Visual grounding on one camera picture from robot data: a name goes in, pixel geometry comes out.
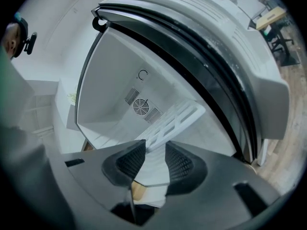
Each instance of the fan grille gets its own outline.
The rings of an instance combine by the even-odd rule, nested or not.
[[[137,99],[133,103],[133,109],[138,115],[145,115],[149,110],[147,100]]]
[[[126,98],[125,98],[125,101],[131,105],[133,103],[133,101],[136,99],[136,97],[138,97],[139,95],[139,92],[135,89],[135,88],[132,88],[129,93],[127,94]]]

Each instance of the desk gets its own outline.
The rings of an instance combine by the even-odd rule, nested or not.
[[[257,20],[256,30],[259,31],[267,27],[268,25],[278,21],[279,19],[285,17],[286,15],[287,12],[285,10],[283,10],[281,7],[276,7]]]
[[[255,20],[258,16],[261,16],[261,13],[263,13],[265,10],[267,9],[267,7],[263,7],[258,13],[256,13],[253,17],[251,17],[250,19],[253,21]]]
[[[293,44],[292,39],[284,39],[278,25],[275,23],[276,21],[280,20],[281,18],[285,17],[287,12],[282,9],[281,7],[276,7],[269,11],[267,14],[262,16],[257,20],[256,23],[256,30],[260,31],[261,29],[267,27],[268,25],[271,26],[272,30],[274,30],[275,34],[277,35],[278,39],[274,42],[276,45],[273,47],[272,54],[274,53],[274,49],[276,46],[281,45],[284,49],[284,54],[280,55],[280,65],[282,67],[291,66],[299,64],[300,62],[297,60],[298,56],[296,52],[290,52],[286,42],[291,41]]]

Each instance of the black headphone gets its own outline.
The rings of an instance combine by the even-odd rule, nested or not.
[[[26,39],[26,41],[24,42],[25,44],[25,47],[24,47],[24,51],[27,52],[28,55],[30,55],[32,53],[32,50],[33,50],[33,47],[34,47],[34,43],[36,41],[36,38],[37,38],[37,33],[34,32],[30,37],[28,37]]]

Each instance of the mini fridge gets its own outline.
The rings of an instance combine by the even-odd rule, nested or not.
[[[92,14],[75,122],[95,149],[146,140],[136,182],[165,192],[170,140],[252,163],[283,138],[288,86],[232,1],[106,0]]]

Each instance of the white shelf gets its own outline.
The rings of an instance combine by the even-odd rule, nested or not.
[[[67,129],[79,131],[75,124],[75,104],[68,97],[69,93],[74,93],[74,90],[67,88],[67,81],[68,78],[60,79],[55,96],[55,104],[64,126]]]
[[[165,144],[146,154],[145,161],[134,180],[144,186],[169,183],[169,171],[165,162]]]
[[[149,153],[177,136],[199,119],[205,111],[206,109],[196,101],[188,99],[178,101],[136,140],[145,139],[146,152]]]

